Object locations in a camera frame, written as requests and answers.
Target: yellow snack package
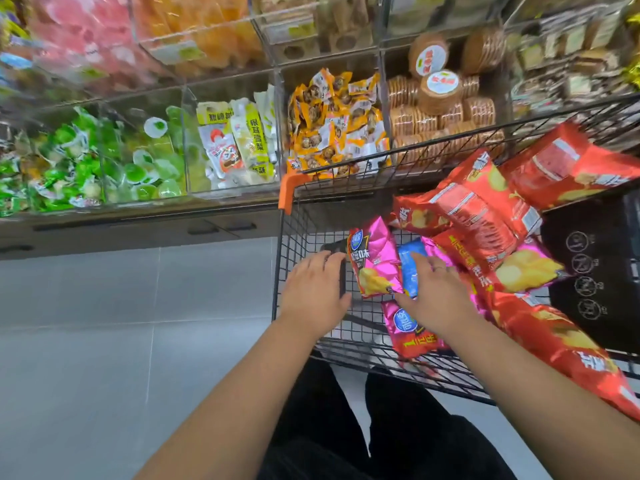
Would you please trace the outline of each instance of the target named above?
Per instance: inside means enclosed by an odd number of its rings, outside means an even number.
[[[330,125],[324,125],[316,130],[301,130],[296,136],[293,149],[298,155],[321,152],[329,145],[330,137]]]
[[[306,102],[300,103],[302,118],[305,120],[307,128],[309,129],[324,125],[326,111],[327,105],[322,102],[318,102],[313,105],[307,104]]]
[[[304,93],[305,102],[308,104],[318,104],[329,101],[335,94],[333,91],[333,83],[335,78],[327,69],[320,69]]]
[[[348,85],[351,96],[371,94],[376,89],[376,84],[380,81],[380,74],[376,72],[368,79],[352,82]]]

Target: blue chip bag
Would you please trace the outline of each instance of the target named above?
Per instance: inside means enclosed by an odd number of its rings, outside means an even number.
[[[411,253],[420,253],[423,256],[428,256],[424,243],[420,238],[398,246],[404,292],[409,297],[415,298],[418,296],[418,271],[415,268],[415,261],[411,257]]]

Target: tiled floor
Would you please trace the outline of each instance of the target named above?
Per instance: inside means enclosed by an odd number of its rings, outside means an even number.
[[[268,326],[274,254],[260,239],[0,262],[0,478],[131,478]],[[364,373],[334,370],[368,437]],[[548,478],[498,409],[436,396],[520,480]]]

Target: pink snack package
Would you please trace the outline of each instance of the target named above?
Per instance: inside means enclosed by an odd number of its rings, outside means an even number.
[[[383,301],[381,306],[391,343],[398,355],[415,358],[438,348],[440,340],[418,325],[404,308],[400,308],[396,300]]]
[[[382,217],[349,231],[347,254],[363,298],[403,292],[396,239]]]

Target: chip bag logo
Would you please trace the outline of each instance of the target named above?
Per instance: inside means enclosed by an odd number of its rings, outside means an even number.
[[[394,314],[394,323],[399,331],[405,333],[415,331],[418,328],[418,322],[412,319],[404,308],[400,308]]]

